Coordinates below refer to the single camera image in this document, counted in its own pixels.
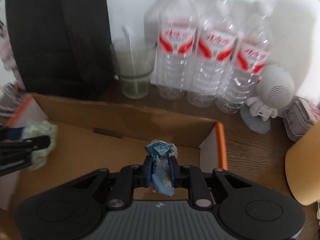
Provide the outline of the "iridescent green plastic bag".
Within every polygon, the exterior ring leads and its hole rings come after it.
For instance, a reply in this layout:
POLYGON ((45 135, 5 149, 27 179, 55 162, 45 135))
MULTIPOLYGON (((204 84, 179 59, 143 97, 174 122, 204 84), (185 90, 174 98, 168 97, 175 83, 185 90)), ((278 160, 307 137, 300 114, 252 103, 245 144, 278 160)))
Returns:
POLYGON ((24 128, 22 139, 31 140, 33 145, 29 170, 38 170, 46 164, 49 153, 56 146, 57 130, 57 125, 47 120, 33 122, 24 128))

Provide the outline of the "blue painting print packet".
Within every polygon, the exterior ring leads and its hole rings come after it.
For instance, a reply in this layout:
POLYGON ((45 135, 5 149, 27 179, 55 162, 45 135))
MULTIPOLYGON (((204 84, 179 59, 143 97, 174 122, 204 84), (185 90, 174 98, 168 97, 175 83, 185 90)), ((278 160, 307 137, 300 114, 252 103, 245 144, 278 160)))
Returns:
POLYGON ((153 140, 145 149, 152 157, 153 191, 171 197, 175 190, 171 183, 169 158, 178 157, 177 147, 165 141, 153 140))

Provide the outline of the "red cardboard box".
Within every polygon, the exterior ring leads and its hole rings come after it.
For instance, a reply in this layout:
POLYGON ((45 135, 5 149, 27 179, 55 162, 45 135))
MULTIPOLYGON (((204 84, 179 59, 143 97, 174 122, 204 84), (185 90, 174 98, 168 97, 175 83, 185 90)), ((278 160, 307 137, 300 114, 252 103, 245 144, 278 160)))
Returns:
POLYGON ((117 172, 143 163, 157 139, 174 144, 178 162, 204 172, 227 169, 223 125, 212 119, 116 103, 53 96, 25 98, 7 122, 18 128, 48 120, 57 126, 56 146, 45 165, 1 178, 1 239, 19 239, 13 212, 25 199, 99 168, 117 172))

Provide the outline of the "purple textured vase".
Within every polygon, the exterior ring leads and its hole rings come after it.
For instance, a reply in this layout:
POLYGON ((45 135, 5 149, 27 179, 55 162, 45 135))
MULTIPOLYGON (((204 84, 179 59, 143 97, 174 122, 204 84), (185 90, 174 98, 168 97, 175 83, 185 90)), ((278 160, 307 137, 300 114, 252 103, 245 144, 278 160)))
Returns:
POLYGON ((18 71, 18 66, 12 51, 10 37, 6 25, 1 21, 1 61, 3 62, 4 69, 11 71, 17 81, 17 85, 21 90, 26 90, 22 81, 21 75, 18 71))

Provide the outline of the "black paper shopping bag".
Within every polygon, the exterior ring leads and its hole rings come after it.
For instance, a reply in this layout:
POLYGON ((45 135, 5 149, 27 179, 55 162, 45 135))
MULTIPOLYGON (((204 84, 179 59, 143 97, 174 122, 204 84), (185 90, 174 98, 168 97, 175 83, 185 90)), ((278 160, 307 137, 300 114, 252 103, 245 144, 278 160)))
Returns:
POLYGON ((113 82, 106 0, 5 0, 5 13, 27 92, 98 100, 113 82))

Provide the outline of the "yellow thermos jug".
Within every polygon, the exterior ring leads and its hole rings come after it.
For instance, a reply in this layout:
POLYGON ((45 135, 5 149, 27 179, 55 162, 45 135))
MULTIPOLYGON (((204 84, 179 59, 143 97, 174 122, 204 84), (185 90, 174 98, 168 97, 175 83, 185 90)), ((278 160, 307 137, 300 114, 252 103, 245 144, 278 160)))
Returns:
POLYGON ((285 175, 292 195, 302 205, 319 200, 319 123, 313 125, 285 155, 285 175))

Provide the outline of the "glass cup with straw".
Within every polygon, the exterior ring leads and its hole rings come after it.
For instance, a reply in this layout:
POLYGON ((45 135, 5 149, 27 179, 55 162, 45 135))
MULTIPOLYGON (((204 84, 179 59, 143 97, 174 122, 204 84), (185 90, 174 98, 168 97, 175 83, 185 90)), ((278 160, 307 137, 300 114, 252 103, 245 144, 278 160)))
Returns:
POLYGON ((111 44, 114 72, 120 81, 121 91, 127 98, 142 99, 150 91, 157 42, 134 36, 126 25, 122 25, 121 29, 124 36, 111 44))

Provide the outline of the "white astronaut speaker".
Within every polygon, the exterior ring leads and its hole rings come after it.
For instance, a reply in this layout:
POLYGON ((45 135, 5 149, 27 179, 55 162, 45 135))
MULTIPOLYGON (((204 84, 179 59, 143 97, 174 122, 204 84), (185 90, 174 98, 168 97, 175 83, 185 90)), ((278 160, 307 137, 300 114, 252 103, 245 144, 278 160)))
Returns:
POLYGON ((253 132, 266 134, 271 129, 271 118, 286 107, 294 96, 295 83, 284 68, 268 64, 261 72, 261 79, 250 97, 240 109, 240 116, 253 132))

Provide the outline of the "left water bottle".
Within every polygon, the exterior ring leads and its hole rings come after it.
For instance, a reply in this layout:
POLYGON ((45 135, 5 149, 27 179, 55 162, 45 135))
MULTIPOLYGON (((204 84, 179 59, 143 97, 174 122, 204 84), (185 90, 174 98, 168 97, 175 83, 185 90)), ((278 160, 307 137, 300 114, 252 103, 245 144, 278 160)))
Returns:
POLYGON ((192 0, 169 0, 159 14, 156 85, 164 99, 179 100, 184 95, 197 23, 192 0))

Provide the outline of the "water bottle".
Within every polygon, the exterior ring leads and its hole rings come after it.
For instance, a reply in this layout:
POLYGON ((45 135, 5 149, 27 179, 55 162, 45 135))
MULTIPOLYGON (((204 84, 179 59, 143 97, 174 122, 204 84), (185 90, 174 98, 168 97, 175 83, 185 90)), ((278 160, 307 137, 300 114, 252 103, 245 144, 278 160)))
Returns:
POLYGON ((169 0, 159 14, 156 85, 164 99, 179 100, 184 95, 197 23, 192 0, 169 0))
POLYGON ((200 16, 187 91, 187 100, 195 107, 211 106, 235 47, 238 29, 230 7, 230 0, 211 0, 200 16))
POLYGON ((228 78, 221 85, 221 94, 215 100, 216 107, 223 113, 238 112, 259 80, 270 54, 270 15, 268 5, 260 1, 252 3, 251 14, 239 31, 228 78))

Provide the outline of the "middle water bottle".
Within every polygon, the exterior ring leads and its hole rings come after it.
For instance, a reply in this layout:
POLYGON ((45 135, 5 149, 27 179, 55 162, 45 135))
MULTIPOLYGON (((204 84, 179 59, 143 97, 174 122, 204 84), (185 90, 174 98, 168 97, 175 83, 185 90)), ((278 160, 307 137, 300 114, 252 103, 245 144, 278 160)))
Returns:
POLYGON ((187 100, 195 107, 211 106, 235 47, 238 29, 230 7, 230 0, 211 0, 200 16, 187 91, 187 100))

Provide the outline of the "right water bottle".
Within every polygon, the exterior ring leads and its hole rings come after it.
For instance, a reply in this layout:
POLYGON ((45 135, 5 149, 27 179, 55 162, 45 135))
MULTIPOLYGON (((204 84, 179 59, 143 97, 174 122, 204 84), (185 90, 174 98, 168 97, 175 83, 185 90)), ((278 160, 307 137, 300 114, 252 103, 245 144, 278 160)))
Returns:
POLYGON ((270 54, 270 15, 268 5, 260 1, 252 3, 251 14, 239 31, 228 78, 221 85, 221 94, 215 100, 216 107, 223 113, 238 112, 259 80, 270 54))

